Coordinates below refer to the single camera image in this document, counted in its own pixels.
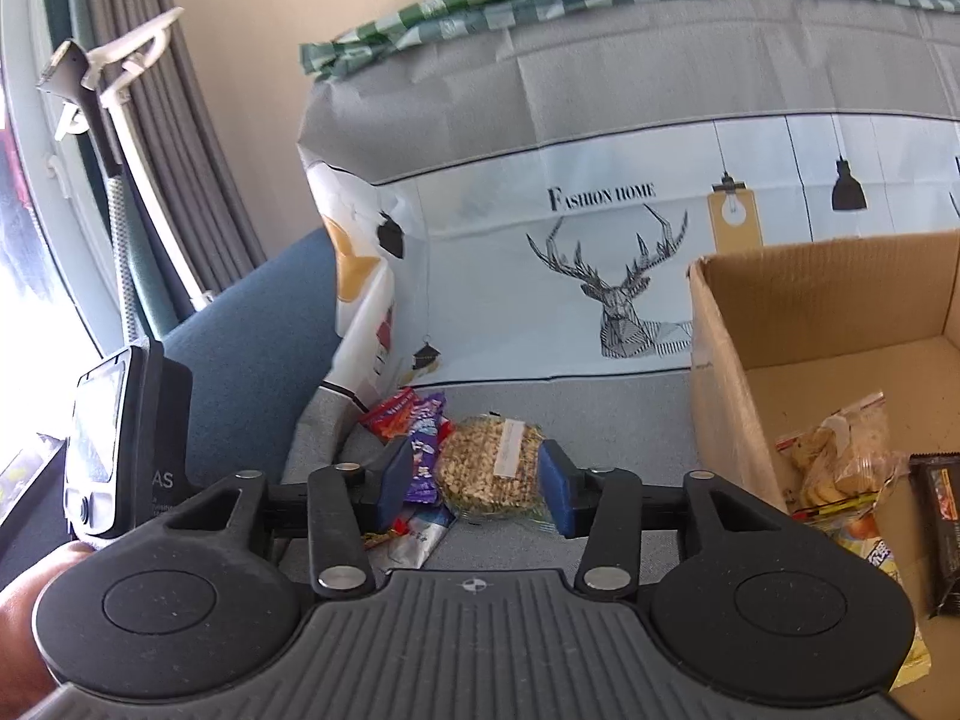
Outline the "person's left hand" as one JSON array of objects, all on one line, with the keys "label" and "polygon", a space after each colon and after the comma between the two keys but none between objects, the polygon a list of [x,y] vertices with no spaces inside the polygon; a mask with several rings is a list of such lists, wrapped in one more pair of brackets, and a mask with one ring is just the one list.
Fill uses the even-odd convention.
[{"label": "person's left hand", "polygon": [[52,676],[32,633],[32,610],[52,580],[93,553],[83,541],[62,544],[2,590],[0,717],[18,718],[53,691]]}]

